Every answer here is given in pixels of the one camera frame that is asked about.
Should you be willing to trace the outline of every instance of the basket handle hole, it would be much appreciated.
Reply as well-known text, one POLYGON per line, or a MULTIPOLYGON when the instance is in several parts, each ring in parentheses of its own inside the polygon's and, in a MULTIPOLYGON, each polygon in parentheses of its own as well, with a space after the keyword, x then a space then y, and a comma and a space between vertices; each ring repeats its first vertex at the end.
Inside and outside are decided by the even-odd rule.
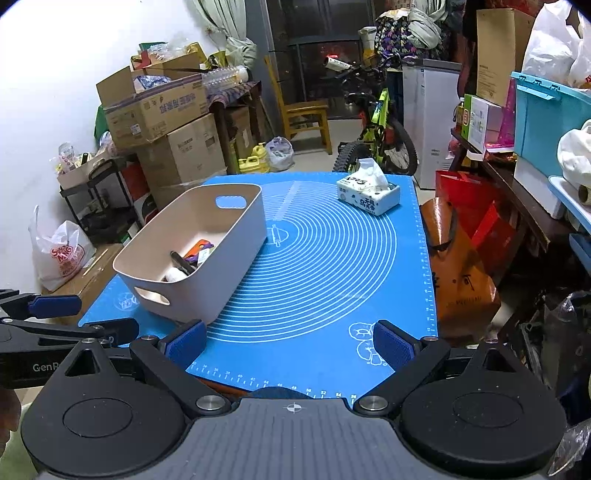
POLYGON ((217 208, 246 208, 246 199, 239 196, 216 197, 217 208))
POLYGON ((156 303, 161 303, 162 305, 170 305, 170 301, 164 295, 160 293, 156 293, 154 291, 144 290, 143 288, 134 287, 137 294, 142 297, 143 299, 153 301, 156 303))

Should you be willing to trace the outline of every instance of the green bicycle frame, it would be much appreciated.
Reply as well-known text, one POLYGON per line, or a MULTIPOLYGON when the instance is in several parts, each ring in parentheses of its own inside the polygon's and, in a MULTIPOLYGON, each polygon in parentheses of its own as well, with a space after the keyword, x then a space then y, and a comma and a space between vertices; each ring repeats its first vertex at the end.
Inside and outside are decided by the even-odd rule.
POLYGON ((382 160, 384 159, 384 152, 380 148, 380 145, 382 142, 382 135, 388 124, 389 106, 390 94, 388 89, 385 88, 379 96, 371 121, 368 122, 365 131, 361 136, 361 140, 369 146, 372 156, 375 158, 378 165, 382 165, 382 160))

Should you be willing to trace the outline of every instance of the white plastic storage basket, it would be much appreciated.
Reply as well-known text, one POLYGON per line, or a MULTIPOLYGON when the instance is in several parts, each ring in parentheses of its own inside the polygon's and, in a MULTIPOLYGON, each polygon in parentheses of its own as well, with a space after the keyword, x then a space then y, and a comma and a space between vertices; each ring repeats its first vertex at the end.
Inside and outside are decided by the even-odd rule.
POLYGON ((146 310, 178 322, 211 323, 266 237, 258 185, 204 185, 186 191, 154 217, 117 255, 113 268, 146 310), (238 198, 228 202, 228 197, 238 198), (174 266, 170 251, 183 256, 200 239, 215 245, 209 258, 187 278, 164 281, 174 266))

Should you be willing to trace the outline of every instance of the metal screw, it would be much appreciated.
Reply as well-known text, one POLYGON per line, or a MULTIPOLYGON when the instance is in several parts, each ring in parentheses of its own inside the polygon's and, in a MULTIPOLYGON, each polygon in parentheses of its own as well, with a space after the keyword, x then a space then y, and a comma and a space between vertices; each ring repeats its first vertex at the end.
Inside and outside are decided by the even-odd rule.
POLYGON ((367 395, 359 400, 359 406, 368 411, 380 411, 388 406, 388 400, 378 395, 367 395))
POLYGON ((207 411, 219 410, 225 404, 226 402, 224 399, 218 395, 205 395, 195 402, 195 405, 197 405, 200 409, 207 411))

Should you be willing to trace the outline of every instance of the wooden chair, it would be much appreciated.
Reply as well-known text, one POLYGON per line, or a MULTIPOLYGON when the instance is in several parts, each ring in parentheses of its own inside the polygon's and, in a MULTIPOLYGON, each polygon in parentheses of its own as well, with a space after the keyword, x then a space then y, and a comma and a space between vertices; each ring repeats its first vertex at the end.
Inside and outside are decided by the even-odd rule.
POLYGON ((269 77, 275 90, 275 96, 277 97, 277 103, 279 104, 279 110, 281 111, 281 119, 283 121, 283 128, 285 136, 288 140, 298 132, 305 132, 308 130, 320 130, 322 137, 322 143, 326 149, 328 155, 332 155, 332 144, 330 143, 330 132, 329 123, 326 118, 326 111, 328 110, 328 104, 325 100, 315 100, 313 102, 300 102, 286 105, 283 102, 283 95, 281 94, 281 87, 277 83, 275 74, 273 72, 273 66, 271 65, 271 59, 269 55, 265 56, 265 63, 269 70, 269 77), (318 122, 317 127, 307 127, 305 124, 309 124, 311 120, 306 119, 304 121, 292 122, 292 119, 297 117, 315 116, 318 122))

